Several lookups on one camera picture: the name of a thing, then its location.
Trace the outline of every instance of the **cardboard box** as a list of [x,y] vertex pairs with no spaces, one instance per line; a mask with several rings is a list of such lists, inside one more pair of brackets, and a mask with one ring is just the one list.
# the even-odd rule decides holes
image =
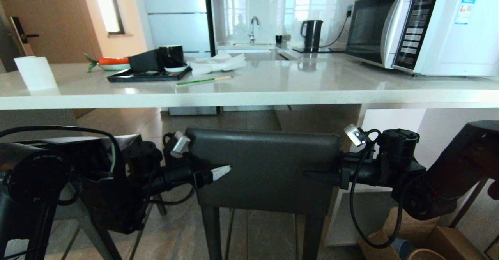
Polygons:
[[[397,209],[390,210],[383,228],[369,236],[375,244],[388,240],[393,233],[397,220]],[[431,249],[447,260],[486,260],[486,256],[454,228],[437,226],[438,218],[419,221],[407,213],[402,215],[402,226],[399,237],[407,239],[416,248]],[[360,249],[366,260],[401,260],[393,246],[385,249],[375,249],[363,240],[359,242]]]

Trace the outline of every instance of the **kettle base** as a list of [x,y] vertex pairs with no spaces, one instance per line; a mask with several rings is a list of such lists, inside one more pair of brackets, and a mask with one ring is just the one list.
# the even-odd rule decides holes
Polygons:
[[297,52],[303,52],[303,53],[339,53],[339,52],[345,52],[344,49],[338,49],[338,48],[293,48],[293,50]]

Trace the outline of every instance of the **wall outlet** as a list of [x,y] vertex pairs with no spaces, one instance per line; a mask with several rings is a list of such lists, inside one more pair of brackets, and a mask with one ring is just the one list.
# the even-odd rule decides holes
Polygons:
[[346,17],[351,17],[352,16],[352,10],[353,10],[353,5],[348,5],[346,7]]

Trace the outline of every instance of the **faucet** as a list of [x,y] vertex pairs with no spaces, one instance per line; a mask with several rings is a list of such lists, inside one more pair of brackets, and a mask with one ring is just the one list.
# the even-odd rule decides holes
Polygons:
[[258,21],[258,17],[254,16],[252,19],[251,19],[251,35],[248,34],[249,36],[249,43],[250,44],[254,44],[255,43],[255,35],[253,34],[253,22],[254,21],[257,21],[257,25],[260,25],[260,22]]

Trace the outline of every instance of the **window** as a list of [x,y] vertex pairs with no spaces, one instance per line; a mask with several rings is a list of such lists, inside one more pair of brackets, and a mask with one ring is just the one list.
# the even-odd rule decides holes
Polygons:
[[125,34],[116,0],[97,0],[109,35]]

